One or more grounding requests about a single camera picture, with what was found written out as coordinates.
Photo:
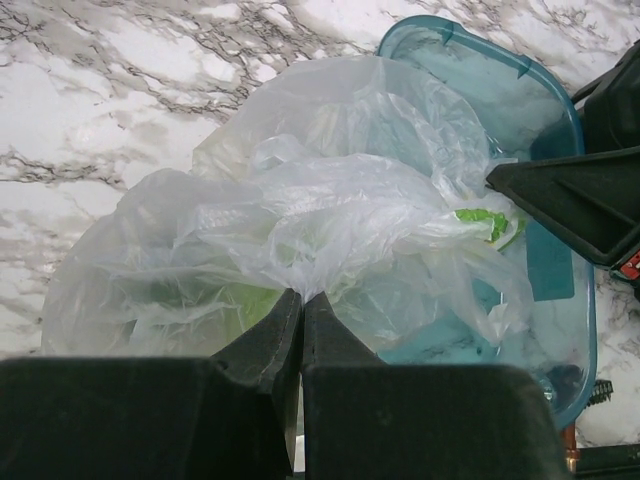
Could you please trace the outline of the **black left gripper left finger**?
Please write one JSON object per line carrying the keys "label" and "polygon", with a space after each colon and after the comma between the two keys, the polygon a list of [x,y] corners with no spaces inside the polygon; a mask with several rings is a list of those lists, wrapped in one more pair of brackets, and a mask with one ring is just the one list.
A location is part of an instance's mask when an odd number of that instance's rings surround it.
{"label": "black left gripper left finger", "polygon": [[210,357],[1,364],[5,479],[284,479],[293,472],[301,297]]}

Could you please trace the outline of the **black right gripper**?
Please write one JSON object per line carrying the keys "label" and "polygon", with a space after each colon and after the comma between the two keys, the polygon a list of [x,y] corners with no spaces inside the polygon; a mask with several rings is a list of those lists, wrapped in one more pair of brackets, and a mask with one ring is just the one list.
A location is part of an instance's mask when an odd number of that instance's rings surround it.
{"label": "black right gripper", "polygon": [[575,106],[583,102],[577,111],[589,155],[502,164],[488,186],[592,264],[637,270],[639,101],[639,48],[631,47],[572,96]]}

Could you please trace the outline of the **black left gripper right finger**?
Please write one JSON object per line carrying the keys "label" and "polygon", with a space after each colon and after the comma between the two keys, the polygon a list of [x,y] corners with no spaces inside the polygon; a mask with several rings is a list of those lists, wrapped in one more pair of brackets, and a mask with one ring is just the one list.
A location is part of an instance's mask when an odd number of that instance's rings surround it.
{"label": "black left gripper right finger", "polygon": [[511,366],[383,363],[325,295],[304,309],[309,479],[566,479],[542,391]]}

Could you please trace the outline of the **clear plastic bag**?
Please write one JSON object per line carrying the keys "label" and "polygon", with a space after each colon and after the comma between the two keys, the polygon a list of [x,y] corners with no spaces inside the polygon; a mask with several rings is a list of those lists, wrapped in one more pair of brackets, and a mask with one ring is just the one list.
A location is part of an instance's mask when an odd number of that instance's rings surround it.
{"label": "clear plastic bag", "polygon": [[451,320],[524,330],[531,284],[503,254],[524,218],[471,104],[373,56],[300,62],[193,154],[131,187],[54,273],[49,355],[207,355],[285,290],[325,294],[377,352]]}

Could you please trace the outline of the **teal transparent plastic tray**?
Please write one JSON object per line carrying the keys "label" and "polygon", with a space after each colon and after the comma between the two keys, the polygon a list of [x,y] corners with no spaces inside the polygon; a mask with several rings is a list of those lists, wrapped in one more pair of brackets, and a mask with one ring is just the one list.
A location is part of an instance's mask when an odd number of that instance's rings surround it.
{"label": "teal transparent plastic tray", "polygon": [[[566,192],[543,178],[540,165],[581,155],[583,132],[569,95],[548,70],[458,23],[428,15],[394,25],[378,54],[424,70],[461,95],[489,135],[493,155],[518,162],[518,193],[568,211]],[[505,255],[531,283],[534,309],[526,330],[493,347],[450,319],[426,328],[388,359],[504,363],[526,369],[543,389],[557,424],[566,426],[585,408],[596,377],[593,267],[533,219]]]}

